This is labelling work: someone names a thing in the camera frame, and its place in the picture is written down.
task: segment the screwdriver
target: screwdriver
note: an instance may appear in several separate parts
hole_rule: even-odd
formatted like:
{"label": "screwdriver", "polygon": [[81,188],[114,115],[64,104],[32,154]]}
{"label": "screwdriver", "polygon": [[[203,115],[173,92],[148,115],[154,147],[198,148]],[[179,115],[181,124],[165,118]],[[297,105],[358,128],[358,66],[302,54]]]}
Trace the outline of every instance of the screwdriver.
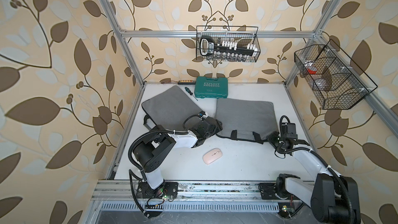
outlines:
{"label": "screwdriver", "polygon": [[191,92],[191,90],[189,88],[185,87],[185,91],[187,93],[189,93],[191,96],[193,95],[193,92]]}

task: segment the gray cushion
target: gray cushion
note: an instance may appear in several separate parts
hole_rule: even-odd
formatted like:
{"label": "gray cushion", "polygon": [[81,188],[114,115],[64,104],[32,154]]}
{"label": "gray cushion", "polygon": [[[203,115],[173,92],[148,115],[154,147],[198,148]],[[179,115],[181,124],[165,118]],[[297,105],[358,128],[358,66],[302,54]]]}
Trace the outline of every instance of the gray cushion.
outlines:
{"label": "gray cushion", "polygon": [[[176,131],[183,130],[182,123],[189,116],[202,111],[178,86],[173,86],[165,92],[142,102],[141,106],[155,124]],[[191,118],[185,126],[191,128],[199,121],[199,118]]]}
{"label": "gray cushion", "polygon": [[217,99],[216,119],[222,122],[218,137],[263,143],[278,131],[272,102]]}

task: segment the green toolbox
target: green toolbox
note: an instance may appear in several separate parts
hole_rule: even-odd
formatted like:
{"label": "green toolbox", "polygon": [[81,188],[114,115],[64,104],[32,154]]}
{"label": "green toolbox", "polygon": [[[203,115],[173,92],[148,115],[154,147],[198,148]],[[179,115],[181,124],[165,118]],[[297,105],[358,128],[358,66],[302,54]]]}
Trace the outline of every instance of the green toolbox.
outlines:
{"label": "green toolbox", "polygon": [[195,84],[196,98],[226,98],[228,96],[228,79],[225,77],[207,78],[199,76]]}

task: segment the red object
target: red object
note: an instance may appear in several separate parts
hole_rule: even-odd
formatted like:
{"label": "red object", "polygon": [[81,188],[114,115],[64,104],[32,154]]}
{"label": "red object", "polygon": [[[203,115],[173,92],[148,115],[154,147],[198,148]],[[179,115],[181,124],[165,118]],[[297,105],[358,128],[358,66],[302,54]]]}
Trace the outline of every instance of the red object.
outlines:
{"label": "red object", "polygon": [[307,71],[308,71],[311,75],[314,75],[314,74],[316,74],[316,72],[318,71],[318,69],[317,69],[316,67],[314,67],[314,66],[309,66],[309,67],[307,67]]}

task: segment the vent grille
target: vent grille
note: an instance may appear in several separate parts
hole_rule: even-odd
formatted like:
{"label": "vent grille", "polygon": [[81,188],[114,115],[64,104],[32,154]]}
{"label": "vent grille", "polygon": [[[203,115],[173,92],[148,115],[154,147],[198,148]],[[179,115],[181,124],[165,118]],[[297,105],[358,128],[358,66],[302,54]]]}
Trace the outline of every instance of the vent grille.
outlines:
{"label": "vent grille", "polygon": [[[103,211],[139,211],[135,203],[126,201],[107,201],[102,204]],[[165,202],[147,211],[164,210],[168,212],[279,212],[277,202]]]}

